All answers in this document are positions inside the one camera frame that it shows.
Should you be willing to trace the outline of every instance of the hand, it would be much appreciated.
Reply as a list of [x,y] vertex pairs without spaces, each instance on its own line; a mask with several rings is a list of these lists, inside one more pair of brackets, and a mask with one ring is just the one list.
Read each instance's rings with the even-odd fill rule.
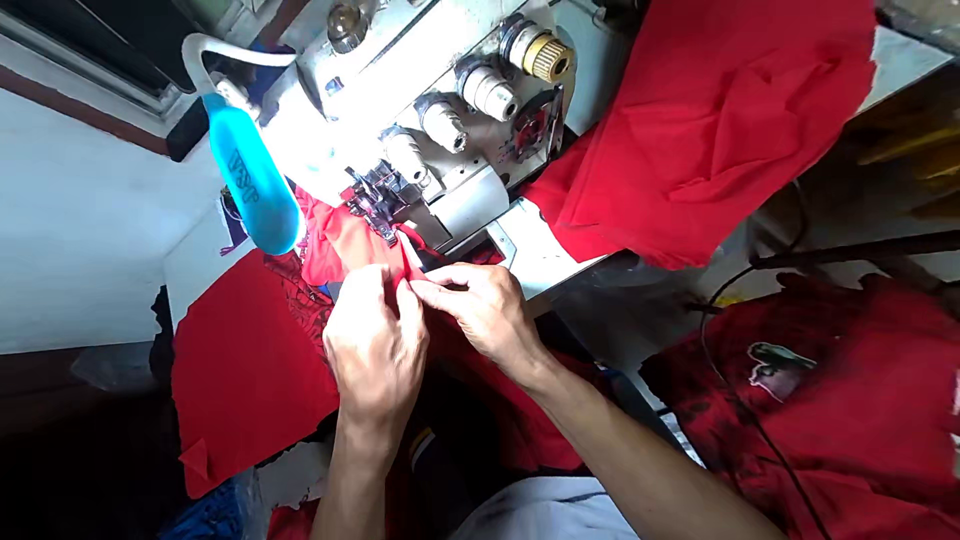
[[[425,304],[453,315],[470,343],[514,382],[529,388],[556,360],[546,352],[525,312],[520,284],[502,266],[456,262],[411,282]],[[442,285],[466,285],[454,291]]]
[[351,449],[393,461],[413,410],[426,356],[420,300],[401,280],[399,319],[384,303],[382,264],[350,272],[324,330],[324,348],[340,389],[337,436]]

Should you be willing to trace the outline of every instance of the red fabric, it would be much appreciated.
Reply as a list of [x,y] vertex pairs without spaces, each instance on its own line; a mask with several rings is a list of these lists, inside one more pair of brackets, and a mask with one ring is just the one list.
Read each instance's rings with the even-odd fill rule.
[[[309,220],[302,268],[293,253],[271,258],[254,250],[178,325],[173,391],[180,460],[193,498],[309,435],[339,406],[323,345],[331,302],[310,283],[342,281],[350,269],[374,262],[388,263],[395,282],[423,278],[399,244],[387,248],[362,218],[298,196]],[[573,470],[583,463],[536,403],[477,353],[452,319],[429,312],[427,325],[429,357],[452,360],[444,366],[494,412],[504,466]],[[585,379],[602,380],[592,366],[558,358]]]
[[870,90],[872,0],[653,2],[595,133],[527,192],[577,260],[704,265]]
[[[291,316],[290,284],[264,257],[240,259],[177,327],[173,397],[194,499],[309,435],[339,405],[323,347]],[[316,306],[311,326],[322,318]]]
[[[407,261],[400,244],[388,248],[362,218],[343,208],[331,209],[301,189],[297,190],[297,198],[308,219],[303,258],[303,277],[308,282],[319,285],[342,281],[349,270],[376,262],[391,266],[395,282],[400,277],[423,279],[421,270]],[[583,463],[540,407],[477,353],[451,318],[430,312],[427,328],[428,356],[455,360],[444,367],[477,391],[494,411],[503,435],[500,458],[504,466],[526,471],[539,467],[573,470]],[[558,358],[595,384],[602,379],[593,366],[564,355]]]
[[267,529],[267,538],[270,540],[306,540],[310,537],[313,528],[313,518],[317,515],[317,506],[320,499],[302,503],[295,510],[288,506],[280,506],[270,514],[270,526]]
[[[949,435],[960,432],[960,325],[932,299],[885,278],[868,277],[863,291],[779,279],[780,294],[729,307],[708,326],[732,390],[699,339],[644,362],[650,389],[676,412],[708,468],[791,538],[821,535],[731,391],[757,415],[834,540],[957,538],[960,482]],[[794,370],[796,384],[759,377],[761,362],[748,353],[758,343],[816,365],[777,374]]]

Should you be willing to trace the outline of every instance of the black cable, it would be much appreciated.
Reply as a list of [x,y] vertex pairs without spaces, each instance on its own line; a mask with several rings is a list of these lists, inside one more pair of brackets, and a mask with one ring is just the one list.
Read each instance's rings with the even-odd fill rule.
[[[800,188],[800,183],[796,180],[793,181],[793,185],[797,189],[798,208],[800,209],[801,220],[800,231],[797,233],[797,236],[794,238],[793,242],[791,242],[790,245],[783,250],[782,255],[791,253],[793,250],[797,249],[797,246],[804,241],[806,233],[810,228],[809,216],[807,215],[806,203],[804,201],[804,192]],[[718,288],[716,292],[713,293],[713,296],[710,297],[710,300],[707,302],[707,306],[712,307],[714,304],[716,304],[717,299],[720,298],[720,295],[722,295],[727,288],[754,270],[756,270],[756,268],[754,268],[754,266],[751,264],[732,278],[728,279],[726,282],[724,282],[724,284],[720,285],[720,288]],[[816,509],[814,509],[813,502],[810,500],[809,496],[806,495],[806,491],[800,484],[800,479],[797,478],[797,473],[793,470],[793,467],[786,462],[786,457],[783,456],[783,454],[780,452],[780,449],[778,449],[777,446],[774,445],[773,440],[770,439],[770,435],[768,435],[766,430],[763,429],[763,426],[760,424],[760,419],[756,416],[756,413],[754,413],[753,410],[747,406],[747,404],[743,403],[743,400],[741,400],[740,396],[737,395],[736,390],[729,382],[727,382],[727,378],[720,373],[720,370],[713,362],[713,355],[710,354],[710,348],[707,344],[707,315],[707,312],[704,311],[700,317],[700,346],[704,350],[704,356],[707,358],[707,363],[717,374],[717,377],[723,381],[724,385],[727,387],[727,391],[733,396],[733,398],[736,400],[736,403],[744,412],[747,413],[747,418],[750,423],[753,424],[756,427],[756,430],[760,432],[760,436],[763,437],[764,442],[767,443],[767,446],[769,446],[770,450],[774,452],[774,455],[780,461],[780,464],[783,465],[787,475],[790,476],[790,479],[793,481],[793,485],[797,488],[801,498],[804,500],[806,509],[810,512],[810,517],[813,518],[813,522],[816,524],[817,529],[820,530],[820,534],[824,537],[824,540],[831,540],[830,535],[827,532],[827,527],[824,526],[824,522],[820,519],[820,515],[817,514]]]

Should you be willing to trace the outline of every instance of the blue lamp shade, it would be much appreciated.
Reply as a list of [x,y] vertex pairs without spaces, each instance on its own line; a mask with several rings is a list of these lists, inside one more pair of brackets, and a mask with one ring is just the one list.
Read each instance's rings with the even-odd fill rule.
[[293,249],[300,205],[276,169],[253,119],[220,94],[203,96],[210,117],[210,149],[256,247],[270,255]]

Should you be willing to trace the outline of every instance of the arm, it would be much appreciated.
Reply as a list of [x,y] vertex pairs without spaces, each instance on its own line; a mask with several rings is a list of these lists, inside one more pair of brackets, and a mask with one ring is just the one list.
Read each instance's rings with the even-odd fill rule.
[[429,340],[407,281],[396,290],[399,318],[384,303],[388,278],[382,265],[351,272],[324,330],[340,415],[312,540],[385,535],[384,482],[420,392]]
[[[458,263],[427,278],[412,283],[414,292],[456,317],[473,346],[543,408],[639,537],[783,538],[756,509],[550,355],[507,270]],[[441,286],[447,284],[468,290]]]

